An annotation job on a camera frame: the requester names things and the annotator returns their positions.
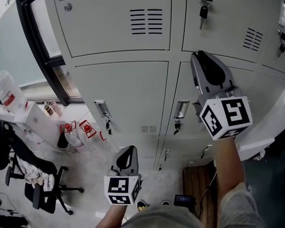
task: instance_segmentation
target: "sleeve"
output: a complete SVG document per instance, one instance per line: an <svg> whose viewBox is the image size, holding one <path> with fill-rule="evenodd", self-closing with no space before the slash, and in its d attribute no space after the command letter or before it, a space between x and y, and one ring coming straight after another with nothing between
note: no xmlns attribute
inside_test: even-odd
<svg viewBox="0 0 285 228"><path fill-rule="evenodd" d="M243 182L228 192L221 201L221 228L263 228L256 203Z"/></svg>

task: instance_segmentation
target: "label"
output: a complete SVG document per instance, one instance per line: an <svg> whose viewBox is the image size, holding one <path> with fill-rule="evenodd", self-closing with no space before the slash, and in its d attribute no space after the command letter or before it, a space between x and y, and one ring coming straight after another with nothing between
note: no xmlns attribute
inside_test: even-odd
<svg viewBox="0 0 285 228"><path fill-rule="evenodd" d="M9 91L8 94L3 98L3 105L8 106L13 102L15 96Z"/></svg>

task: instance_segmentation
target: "floor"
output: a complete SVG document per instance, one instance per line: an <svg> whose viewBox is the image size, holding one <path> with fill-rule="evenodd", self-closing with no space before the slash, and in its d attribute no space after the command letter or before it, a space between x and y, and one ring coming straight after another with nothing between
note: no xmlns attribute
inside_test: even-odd
<svg viewBox="0 0 285 228"><path fill-rule="evenodd" d="M246 179L267 228L285 227L285 151L244 161Z"/></svg>
<svg viewBox="0 0 285 228"><path fill-rule="evenodd" d="M77 191L64 192L62 198L71 206L74 214L72 216L66 214L59 203L54 214L34 209L32 203L24 196L23 180L12 179L9 187L5 185L6 170L0 171L0 192L8 195L11 203L21 215L27 217L33 228L95 227L110 207L104 194L104 176L114 154L111 147L102 146L102 149L86 147L74 154L58 153L46 145L33 144L31 149L40 151L35 154L40 158L45 156L46 160L54 162L57 168L61 165L69 168L63 173L62 184L85 189L83 194ZM175 194L182 193L181 171L140 171L140 173L143 183L137 198L145 200L150 205L160 204L163 200L173 203ZM1 206L3 209L11 208L4 195L0 194L0 199L3 202ZM125 216L129 219L136 212L135 206L129 206Z"/></svg>

